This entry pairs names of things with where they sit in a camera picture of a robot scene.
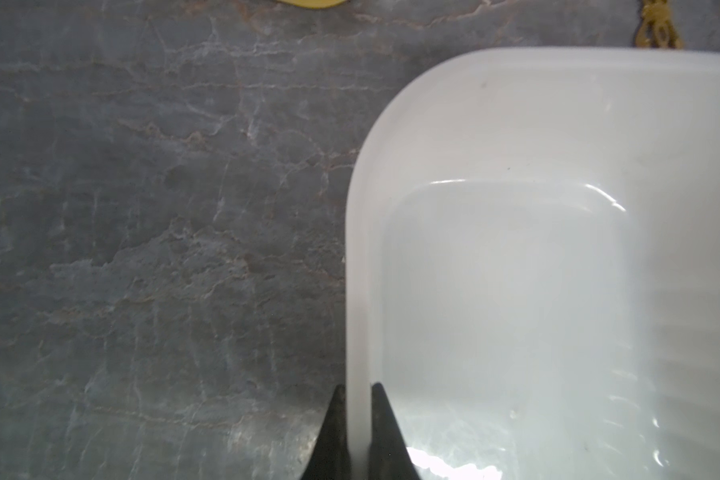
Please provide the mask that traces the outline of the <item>white plastic storage box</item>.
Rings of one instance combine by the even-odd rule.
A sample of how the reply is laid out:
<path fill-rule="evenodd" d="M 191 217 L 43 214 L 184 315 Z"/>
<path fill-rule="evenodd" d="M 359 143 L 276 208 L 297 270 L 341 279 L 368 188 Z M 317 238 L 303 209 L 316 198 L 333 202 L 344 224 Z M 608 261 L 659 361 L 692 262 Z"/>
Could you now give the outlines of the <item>white plastic storage box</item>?
<path fill-rule="evenodd" d="M 408 84 L 346 208 L 353 474 L 720 479 L 720 53 L 487 49 Z"/>

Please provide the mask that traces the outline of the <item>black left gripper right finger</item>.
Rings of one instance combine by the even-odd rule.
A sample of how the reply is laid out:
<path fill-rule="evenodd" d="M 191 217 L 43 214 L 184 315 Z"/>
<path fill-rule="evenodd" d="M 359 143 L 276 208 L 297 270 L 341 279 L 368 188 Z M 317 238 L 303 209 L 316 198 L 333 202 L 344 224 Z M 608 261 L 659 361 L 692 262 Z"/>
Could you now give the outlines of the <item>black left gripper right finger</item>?
<path fill-rule="evenodd" d="M 420 480 L 381 383 L 372 385 L 371 403 L 372 440 L 369 448 L 368 478 L 370 480 Z"/>

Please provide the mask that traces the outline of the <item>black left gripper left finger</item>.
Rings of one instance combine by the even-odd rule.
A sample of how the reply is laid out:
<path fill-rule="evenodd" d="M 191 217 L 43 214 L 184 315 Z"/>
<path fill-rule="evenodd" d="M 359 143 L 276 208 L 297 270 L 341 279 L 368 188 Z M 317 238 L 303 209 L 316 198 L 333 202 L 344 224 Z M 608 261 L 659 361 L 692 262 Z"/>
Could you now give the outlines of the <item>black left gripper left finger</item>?
<path fill-rule="evenodd" d="M 346 416 L 346 387 L 338 385 L 333 391 L 301 480 L 349 480 L 351 478 Z"/>

